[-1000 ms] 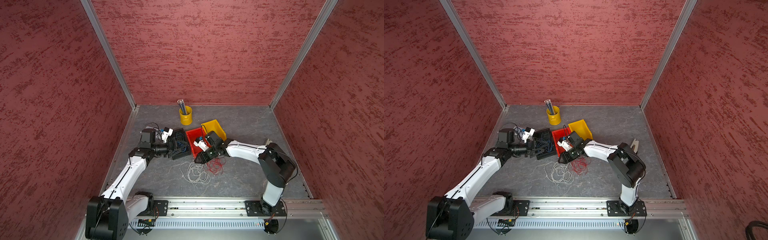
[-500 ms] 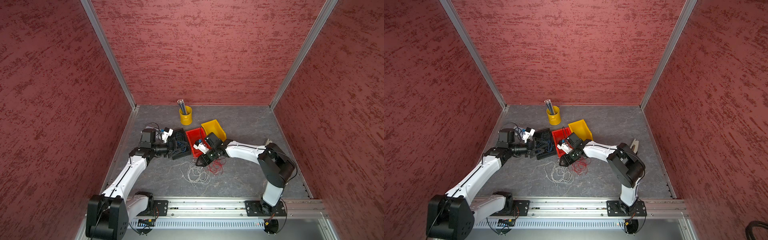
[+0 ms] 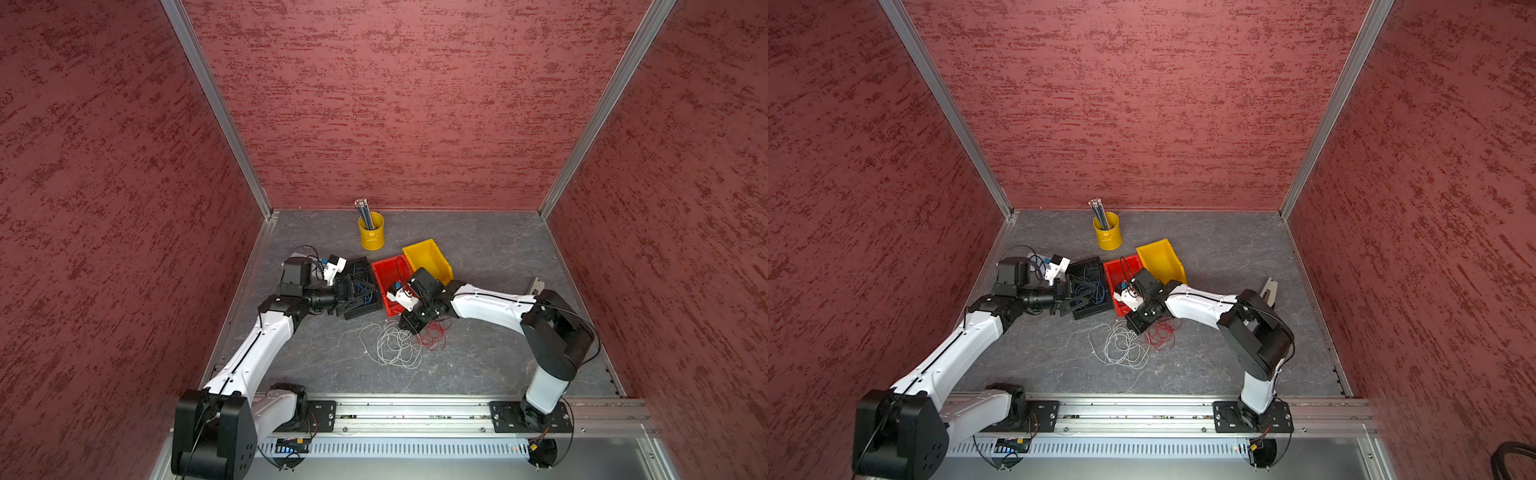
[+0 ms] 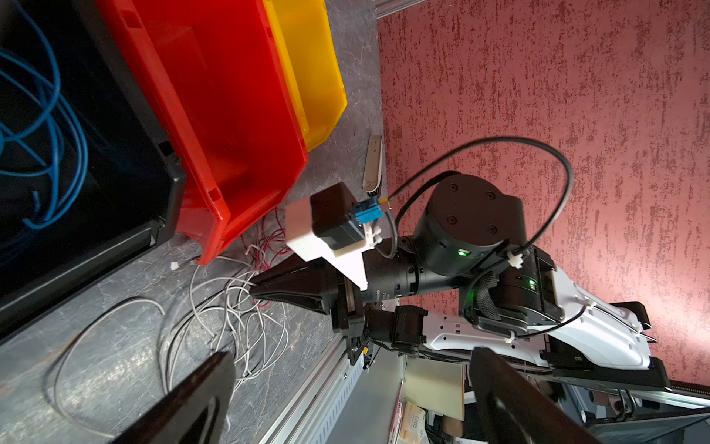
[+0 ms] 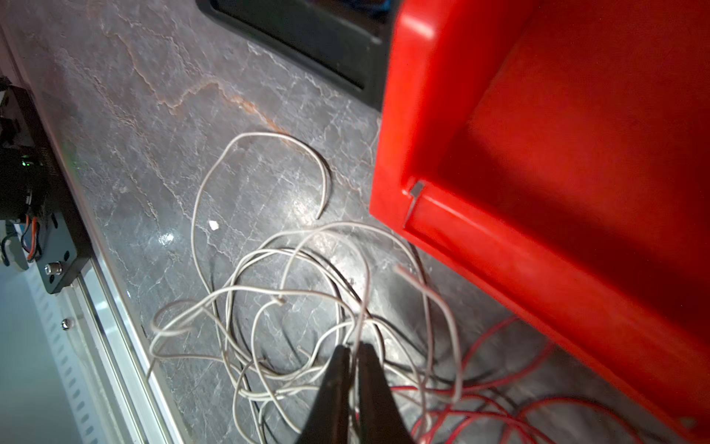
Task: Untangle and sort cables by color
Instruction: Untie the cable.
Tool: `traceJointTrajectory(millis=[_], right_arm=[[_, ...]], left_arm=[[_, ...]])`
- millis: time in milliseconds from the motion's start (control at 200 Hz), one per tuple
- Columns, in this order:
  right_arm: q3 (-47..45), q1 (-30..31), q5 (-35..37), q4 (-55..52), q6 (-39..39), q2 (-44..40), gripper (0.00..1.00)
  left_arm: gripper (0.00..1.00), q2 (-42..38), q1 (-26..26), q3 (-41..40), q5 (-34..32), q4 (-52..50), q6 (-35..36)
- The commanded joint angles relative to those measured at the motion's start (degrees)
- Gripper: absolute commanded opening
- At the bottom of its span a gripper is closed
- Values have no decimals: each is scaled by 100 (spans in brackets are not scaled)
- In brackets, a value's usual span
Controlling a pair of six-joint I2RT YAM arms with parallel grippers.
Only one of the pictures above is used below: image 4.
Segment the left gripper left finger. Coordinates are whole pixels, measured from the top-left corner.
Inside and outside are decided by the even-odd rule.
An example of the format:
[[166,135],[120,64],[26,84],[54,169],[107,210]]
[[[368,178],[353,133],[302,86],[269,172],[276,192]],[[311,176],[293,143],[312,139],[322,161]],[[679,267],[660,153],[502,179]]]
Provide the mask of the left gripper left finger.
[[235,382],[233,353],[215,353],[115,438],[114,444],[220,442]]

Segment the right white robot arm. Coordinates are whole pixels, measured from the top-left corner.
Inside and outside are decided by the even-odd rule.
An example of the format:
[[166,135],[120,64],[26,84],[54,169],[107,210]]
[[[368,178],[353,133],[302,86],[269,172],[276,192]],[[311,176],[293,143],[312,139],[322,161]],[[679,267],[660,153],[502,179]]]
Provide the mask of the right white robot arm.
[[430,166],[408,185],[427,198],[411,235],[388,199],[359,201],[343,183],[291,203],[291,256],[254,279],[253,297],[329,316],[351,361],[377,345],[459,364],[485,347],[556,382],[670,390],[645,307],[580,288],[527,233],[519,198]]

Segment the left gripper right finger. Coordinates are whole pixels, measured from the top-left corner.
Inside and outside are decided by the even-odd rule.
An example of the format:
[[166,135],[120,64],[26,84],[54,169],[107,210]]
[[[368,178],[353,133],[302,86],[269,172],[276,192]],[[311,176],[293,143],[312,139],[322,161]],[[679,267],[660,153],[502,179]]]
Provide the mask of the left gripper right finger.
[[492,350],[471,352],[469,374],[488,442],[597,442]]

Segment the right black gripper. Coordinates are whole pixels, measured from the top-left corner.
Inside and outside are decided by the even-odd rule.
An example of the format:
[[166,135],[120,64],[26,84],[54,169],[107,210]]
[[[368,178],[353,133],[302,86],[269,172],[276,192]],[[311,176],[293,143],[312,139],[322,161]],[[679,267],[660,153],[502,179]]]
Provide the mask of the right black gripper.
[[[360,359],[366,319],[360,288],[320,258],[305,262],[288,257],[253,279],[251,295],[261,301],[286,303],[321,315],[331,313],[332,327],[346,341],[350,364]],[[331,311],[329,299],[336,299]]]

